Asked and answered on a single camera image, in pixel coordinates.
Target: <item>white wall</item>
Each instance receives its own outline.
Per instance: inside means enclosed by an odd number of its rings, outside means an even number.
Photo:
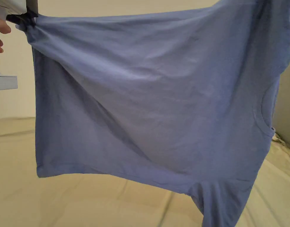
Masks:
[[[39,12],[47,16],[108,16],[144,14],[209,7],[218,0],[39,0]],[[17,75],[17,90],[0,91],[0,118],[35,116],[35,86],[31,47],[25,35],[11,25],[1,35],[5,52],[0,69]]]

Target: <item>blue t-shirt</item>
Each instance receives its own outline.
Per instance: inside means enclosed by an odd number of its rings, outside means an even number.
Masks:
[[[290,0],[37,18],[27,28],[39,177],[111,174],[192,197],[234,226],[268,153]]]

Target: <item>finger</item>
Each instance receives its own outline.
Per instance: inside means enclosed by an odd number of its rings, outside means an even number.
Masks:
[[[11,32],[10,26],[7,25],[7,23],[0,19],[0,33],[8,34]]]

